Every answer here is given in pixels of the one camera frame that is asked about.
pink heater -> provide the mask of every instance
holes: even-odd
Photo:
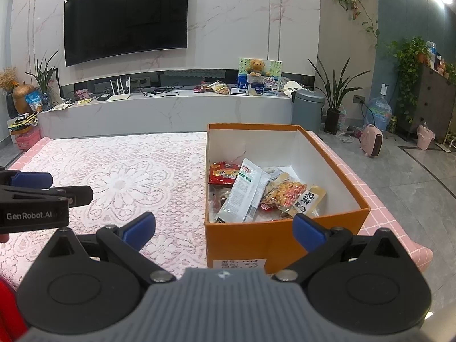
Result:
[[[382,148],[383,134],[374,125],[367,125],[359,139],[361,149],[369,157],[378,157]]]

gray drawer cabinet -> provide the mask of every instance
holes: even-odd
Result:
[[[420,76],[416,82],[414,94],[418,99],[416,107],[410,108],[412,123],[401,119],[398,126],[402,131],[416,133],[420,124],[427,126],[435,133],[435,139],[443,139],[451,121],[456,98],[456,86],[434,70],[420,65]]]

green can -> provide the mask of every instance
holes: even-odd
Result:
[[[396,133],[396,126],[398,124],[398,118],[396,116],[392,116],[389,120],[389,124],[386,128],[386,131],[390,133]]]

orange box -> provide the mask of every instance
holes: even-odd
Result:
[[[326,152],[300,126],[212,123],[207,130],[207,266],[245,266],[259,260],[272,274],[306,254],[293,238],[291,219],[252,223],[215,223],[207,178],[211,163],[248,158],[257,166],[281,167],[299,181],[327,191],[315,218],[326,228],[343,226],[357,234],[370,212],[368,203]]]

tv screen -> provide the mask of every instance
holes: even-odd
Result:
[[[65,62],[187,47],[188,0],[67,0]]]

